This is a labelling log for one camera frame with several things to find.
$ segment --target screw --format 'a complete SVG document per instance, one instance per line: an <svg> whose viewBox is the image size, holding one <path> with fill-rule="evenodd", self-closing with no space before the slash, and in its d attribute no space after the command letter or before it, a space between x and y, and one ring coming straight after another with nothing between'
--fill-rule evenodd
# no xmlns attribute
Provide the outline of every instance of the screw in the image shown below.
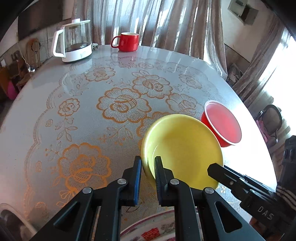
<svg viewBox="0 0 296 241"><path fill-rule="evenodd" d="M214 189L213 188L205 188L205 192L207 194L213 194L214 193Z"/></svg>
<svg viewBox="0 0 296 241"><path fill-rule="evenodd" d="M82 189L82 192L83 192L84 194L89 194L89 193L91 193L91 188L90 188L90 187L83 188L83 189Z"/></svg>
<svg viewBox="0 0 296 241"><path fill-rule="evenodd" d="M171 179L170 180L170 183L173 184L173 185L178 185L179 184L179 180L174 178L174 179Z"/></svg>
<svg viewBox="0 0 296 241"><path fill-rule="evenodd" d="M126 180L124 178L118 179L117 182L118 184L121 184L121 185L126 184Z"/></svg>

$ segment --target kettle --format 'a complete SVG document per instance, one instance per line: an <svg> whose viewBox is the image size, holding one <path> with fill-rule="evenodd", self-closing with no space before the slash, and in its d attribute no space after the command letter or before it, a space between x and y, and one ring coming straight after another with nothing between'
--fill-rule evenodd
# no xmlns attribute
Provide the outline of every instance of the kettle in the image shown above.
<svg viewBox="0 0 296 241"><path fill-rule="evenodd" d="M61 35L61 52L57 53L57 41ZM73 62L91 55L90 20L80 21L80 18L65 24L54 33L51 53L61 57L63 62Z"/></svg>

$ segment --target kettle handle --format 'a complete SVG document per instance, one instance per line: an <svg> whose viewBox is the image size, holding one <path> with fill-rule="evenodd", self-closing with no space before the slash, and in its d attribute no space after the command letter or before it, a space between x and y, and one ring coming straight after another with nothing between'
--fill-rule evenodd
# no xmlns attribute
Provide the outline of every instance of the kettle handle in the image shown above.
<svg viewBox="0 0 296 241"><path fill-rule="evenodd" d="M53 37L53 41L52 41L52 55L56 56L56 57L61 57L61 58L65 58L66 54L65 54L65 42L64 42L64 35L61 36L61 53L57 53L56 49L57 49L57 39L59 37L60 34L62 34L64 32L64 29L60 29L58 31L56 31L54 33L54 37Z"/></svg>

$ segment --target kettle base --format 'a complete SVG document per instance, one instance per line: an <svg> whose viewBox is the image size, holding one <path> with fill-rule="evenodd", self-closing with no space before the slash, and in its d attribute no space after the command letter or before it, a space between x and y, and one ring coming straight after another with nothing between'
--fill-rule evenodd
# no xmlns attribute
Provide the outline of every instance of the kettle base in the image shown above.
<svg viewBox="0 0 296 241"><path fill-rule="evenodd" d="M66 57L62 58L62 60L65 63L74 62L74 61L86 58L87 56L90 56L91 53L92 53L92 49L90 44L84 48L66 52Z"/></svg>

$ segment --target red mug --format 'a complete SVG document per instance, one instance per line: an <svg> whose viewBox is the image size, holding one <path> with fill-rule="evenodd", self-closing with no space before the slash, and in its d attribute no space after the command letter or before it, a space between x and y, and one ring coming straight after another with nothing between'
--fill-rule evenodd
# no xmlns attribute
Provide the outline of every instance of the red mug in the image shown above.
<svg viewBox="0 0 296 241"><path fill-rule="evenodd" d="M113 45L115 38L119 38L119 44ZM139 34L136 33L121 33L120 36L116 36L111 41L112 48L119 48L123 52L133 52L138 49Z"/></svg>

